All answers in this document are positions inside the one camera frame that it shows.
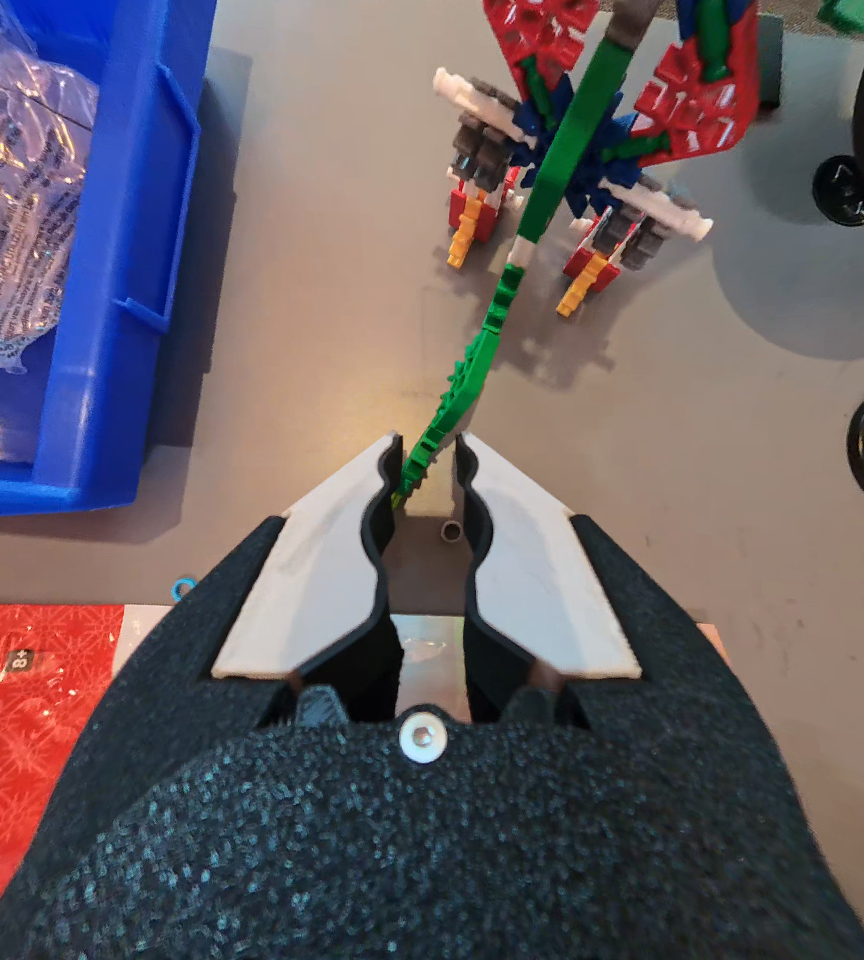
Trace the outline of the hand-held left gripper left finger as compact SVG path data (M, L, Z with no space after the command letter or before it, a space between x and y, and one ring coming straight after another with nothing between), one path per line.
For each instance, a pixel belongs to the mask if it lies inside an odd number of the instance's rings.
M212 678L328 685L355 721L394 717L404 651L382 556L402 465L391 431L285 510Z

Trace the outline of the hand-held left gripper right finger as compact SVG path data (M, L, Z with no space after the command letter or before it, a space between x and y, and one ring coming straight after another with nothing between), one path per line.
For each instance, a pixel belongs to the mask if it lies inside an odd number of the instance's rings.
M642 667L575 528L576 513L474 434L455 445L465 582L463 661L474 722L519 690L637 682Z

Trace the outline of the red yellow connector toy assembly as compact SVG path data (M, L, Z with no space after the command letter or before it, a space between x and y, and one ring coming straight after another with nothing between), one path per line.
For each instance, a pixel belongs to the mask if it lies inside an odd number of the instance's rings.
M503 184L490 193L463 179L453 167L446 171L452 183L449 201L449 225L453 230L447 263L459 270L474 244L486 244L505 211L519 210L526 197L516 190L521 174L518 166L510 167ZM564 265L562 273L570 285L557 306L557 313L569 318L590 293L606 290L622 272L630 270L631 262L621 262L625 246L638 229L642 214L631 214L630 224L618 226L618 239L606 252L595 247L596 239L604 232L607 218L613 213L608 206L603 213L590 218L578 218L570 229L580 235L580 242Z

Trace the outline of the green connector toy assembly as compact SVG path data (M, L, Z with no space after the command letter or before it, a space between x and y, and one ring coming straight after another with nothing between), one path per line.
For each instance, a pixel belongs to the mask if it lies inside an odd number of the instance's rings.
M548 159L541 166L535 192L523 208L495 291L482 325L448 378L438 408L404 461L392 509L404 505L421 485L450 435L484 390L510 307L519 291L538 244L558 210L569 174L582 156L610 90L626 81L633 55L656 17L660 2L610 2L603 36L584 69L572 79L585 36L599 2L487 1L486 21L509 67L518 100L525 99L523 62L533 58L542 80L552 90L562 74L571 76L573 102ZM632 134L667 134L670 145L640 161L655 165L685 162L732 149L759 113L762 54L759 29L765 18L761 2L675 2L678 42L670 45L654 66L653 76L636 98Z

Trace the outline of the black grey connector toy assembly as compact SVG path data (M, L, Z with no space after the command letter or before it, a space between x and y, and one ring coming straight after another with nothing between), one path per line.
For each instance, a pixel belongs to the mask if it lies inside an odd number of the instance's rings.
M529 90L523 100L479 78L467 79L444 67L438 68L433 87L460 113L449 167L486 193L503 184L510 167L520 167L515 188L526 197L525 208L534 196L541 166L562 132L575 90L571 76L565 73L553 89L544 88L539 93L542 80L534 58L527 58L523 68ZM642 214L621 256L622 264L630 261L630 271L634 271L646 266L671 236L704 240L713 221L642 170L642 158L661 152L670 145L670 138L666 133L653 137L632 134L638 116L632 112L617 114L624 81L618 79L610 90L599 124L551 211L567 206L572 222L612 207L605 230L595 241L595 247L604 253L617 241L618 226L629 225L631 214Z

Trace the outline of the construction toy set plastic bag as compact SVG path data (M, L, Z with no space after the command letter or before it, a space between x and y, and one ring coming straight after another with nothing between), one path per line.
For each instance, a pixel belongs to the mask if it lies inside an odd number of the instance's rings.
M0 896L86 720L171 610L0 605Z

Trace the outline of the small blue plastic bin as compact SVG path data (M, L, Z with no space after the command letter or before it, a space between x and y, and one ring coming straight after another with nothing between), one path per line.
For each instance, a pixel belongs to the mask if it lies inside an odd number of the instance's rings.
M0 518L122 507L146 457L217 3L10 5L100 96L60 320L26 376L0 370Z

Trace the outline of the clear plastic bag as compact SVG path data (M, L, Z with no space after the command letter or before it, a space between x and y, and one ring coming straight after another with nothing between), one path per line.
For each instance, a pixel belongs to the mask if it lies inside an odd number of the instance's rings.
M59 322L99 98L0 2L0 369Z

